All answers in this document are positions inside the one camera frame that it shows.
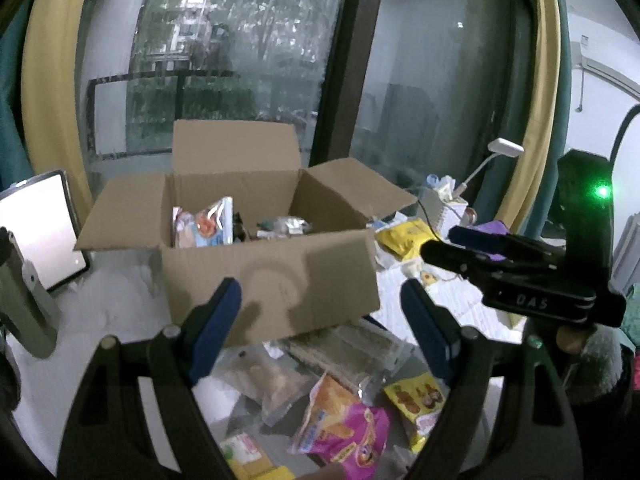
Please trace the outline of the magenta snack bag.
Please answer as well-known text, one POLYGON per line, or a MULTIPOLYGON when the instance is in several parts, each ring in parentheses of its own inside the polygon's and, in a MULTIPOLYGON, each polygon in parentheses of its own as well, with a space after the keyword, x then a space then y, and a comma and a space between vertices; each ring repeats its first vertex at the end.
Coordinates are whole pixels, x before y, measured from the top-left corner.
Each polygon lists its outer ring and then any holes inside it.
POLYGON ((364 404, 336 379, 323 374, 309 393, 303 421, 288 452, 340 464, 347 479, 372 479, 390 432, 384 408, 364 404))

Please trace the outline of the white red snack bag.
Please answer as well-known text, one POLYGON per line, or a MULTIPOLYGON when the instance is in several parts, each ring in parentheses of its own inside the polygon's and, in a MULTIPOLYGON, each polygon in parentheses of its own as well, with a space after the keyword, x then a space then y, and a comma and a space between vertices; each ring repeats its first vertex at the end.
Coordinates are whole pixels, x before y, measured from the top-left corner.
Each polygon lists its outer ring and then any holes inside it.
POLYGON ((258 224, 258 238, 288 238, 310 233, 312 225, 300 217, 281 216, 258 224))

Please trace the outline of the purple cloth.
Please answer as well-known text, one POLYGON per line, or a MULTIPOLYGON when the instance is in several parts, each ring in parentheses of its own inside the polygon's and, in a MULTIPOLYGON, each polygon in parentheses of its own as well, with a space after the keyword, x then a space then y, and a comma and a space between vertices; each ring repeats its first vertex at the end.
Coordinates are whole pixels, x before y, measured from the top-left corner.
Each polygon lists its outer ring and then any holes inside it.
POLYGON ((500 220, 476 224, 473 229, 486 234, 506 235, 510 233, 509 228, 500 220))

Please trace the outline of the white perforated basket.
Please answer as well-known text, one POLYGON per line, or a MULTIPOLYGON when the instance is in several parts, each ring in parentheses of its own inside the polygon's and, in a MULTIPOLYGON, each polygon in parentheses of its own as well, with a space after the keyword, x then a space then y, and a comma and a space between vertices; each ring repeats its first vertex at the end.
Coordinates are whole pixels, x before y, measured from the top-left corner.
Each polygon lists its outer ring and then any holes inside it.
POLYGON ((419 194, 418 216, 446 240, 449 231, 461 223, 468 206, 462 198, 444 202, 431 188, 422 188, 419 194))

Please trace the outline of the yellow red snack bag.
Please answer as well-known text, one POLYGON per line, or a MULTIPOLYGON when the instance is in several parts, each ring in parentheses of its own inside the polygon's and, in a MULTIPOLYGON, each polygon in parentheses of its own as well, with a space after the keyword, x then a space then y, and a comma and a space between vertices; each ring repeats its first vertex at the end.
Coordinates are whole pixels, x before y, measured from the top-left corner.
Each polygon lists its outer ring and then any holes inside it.
POLYGON ((446 396, 429 372, 393 382, 383 391, 402 416, 409 450, 419 454, 435 428, 446 396))

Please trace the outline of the beige snack bag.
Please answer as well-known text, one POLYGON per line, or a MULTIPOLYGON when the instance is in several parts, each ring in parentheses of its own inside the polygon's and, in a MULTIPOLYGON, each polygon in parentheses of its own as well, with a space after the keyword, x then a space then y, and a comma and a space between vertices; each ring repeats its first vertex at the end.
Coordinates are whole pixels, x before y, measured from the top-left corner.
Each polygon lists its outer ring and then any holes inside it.
POLYGON ((328 374, 366 403, 372 403, 410 356, 413 345, 367 318, 283 341, 293 359, 328 374))

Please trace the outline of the yellow plastic bag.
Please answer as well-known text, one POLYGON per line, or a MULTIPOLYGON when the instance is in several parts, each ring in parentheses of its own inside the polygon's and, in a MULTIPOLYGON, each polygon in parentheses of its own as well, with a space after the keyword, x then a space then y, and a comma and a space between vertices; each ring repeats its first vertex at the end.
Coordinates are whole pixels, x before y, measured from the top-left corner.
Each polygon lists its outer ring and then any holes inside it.
POLYGON ((440 241, 440 237, 422 219, 415 218, 396 226, 382 229, 375 233, 375 239, 400 261, 414 259, 420 256, 421 247, 430 240, 440 241))

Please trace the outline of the clear plastic snack bag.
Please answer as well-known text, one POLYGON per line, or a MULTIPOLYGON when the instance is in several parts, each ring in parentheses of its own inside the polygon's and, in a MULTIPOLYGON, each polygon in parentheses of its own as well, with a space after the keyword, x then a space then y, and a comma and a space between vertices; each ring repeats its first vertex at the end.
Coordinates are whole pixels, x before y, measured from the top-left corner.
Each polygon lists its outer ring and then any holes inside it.
POLYGON ((314 376, 273 359, 261 345, 229 350, 215 365, 218 377, 256 402, 262 409, 262 422, 272 427, 292 406, 310 393, 314 376))

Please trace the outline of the white desk lamp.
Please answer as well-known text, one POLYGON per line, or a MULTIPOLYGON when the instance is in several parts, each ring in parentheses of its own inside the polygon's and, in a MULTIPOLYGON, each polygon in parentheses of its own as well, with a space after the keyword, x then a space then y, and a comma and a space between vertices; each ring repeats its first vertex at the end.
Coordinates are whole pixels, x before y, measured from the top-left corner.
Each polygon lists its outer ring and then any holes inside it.
POLYGON ((453 198, 458 198, 467 188, 469 183, 493 160, 498 157, 518 158, 525 153, 525 148, 521 144, 497 138, 487 144, 489 155, 462 181, 452 193, 453 198))

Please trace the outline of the brown cardboard box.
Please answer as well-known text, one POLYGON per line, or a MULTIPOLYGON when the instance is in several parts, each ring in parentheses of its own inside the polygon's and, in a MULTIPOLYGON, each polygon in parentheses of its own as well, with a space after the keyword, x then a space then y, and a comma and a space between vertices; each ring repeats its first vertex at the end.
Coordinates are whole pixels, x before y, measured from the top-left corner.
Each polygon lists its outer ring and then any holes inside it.
POLYGON ((78 236, 83 250, 160 252, 171 319, 182 323, 224 278, 242 306, 227 344, 244 346, 340 325, 378 310, 370 225, 412 194, 352 158, 305 168, 294 128, 280 122, 178 120, 168 174, 108 180, 78 236), (181 248, 172 214, 232 201, 248 239, 181 248), (258 224, 300 217, 310 233, 258 238, 258 224))

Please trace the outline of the steel thermos bottle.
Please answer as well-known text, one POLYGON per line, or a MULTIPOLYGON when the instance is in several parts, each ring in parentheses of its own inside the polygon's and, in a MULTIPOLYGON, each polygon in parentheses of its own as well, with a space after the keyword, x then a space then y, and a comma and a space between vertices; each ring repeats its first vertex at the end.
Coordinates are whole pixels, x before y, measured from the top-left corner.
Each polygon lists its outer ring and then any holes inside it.
POLYGON ((37 359, 47 359, 58 342, 61 310, 23 257, 11 231, 1 229, 1 325, 37 359))

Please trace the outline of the white tablet screen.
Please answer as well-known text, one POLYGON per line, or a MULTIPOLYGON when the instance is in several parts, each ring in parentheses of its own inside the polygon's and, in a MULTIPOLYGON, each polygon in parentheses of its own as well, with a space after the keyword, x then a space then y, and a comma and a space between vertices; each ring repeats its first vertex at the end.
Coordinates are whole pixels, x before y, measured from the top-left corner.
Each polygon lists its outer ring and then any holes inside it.
POLYGON ((38 174, 3 191, 1 226, 13 233, 49 292, 90 269, 89 257, 76 248, 77 214, 62 170, 38 174))

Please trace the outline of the yellow curtain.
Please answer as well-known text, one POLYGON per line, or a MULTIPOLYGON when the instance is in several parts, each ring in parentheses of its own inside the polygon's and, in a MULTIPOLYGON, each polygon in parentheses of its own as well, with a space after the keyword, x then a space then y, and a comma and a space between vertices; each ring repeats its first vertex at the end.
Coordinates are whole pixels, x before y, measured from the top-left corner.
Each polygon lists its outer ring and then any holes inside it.
POLYGON ((66 172, 80 220, 93 205, 76 116, 75 68, 85 0, 34 0, 22 62, 26 148, 37 174, 66 172))

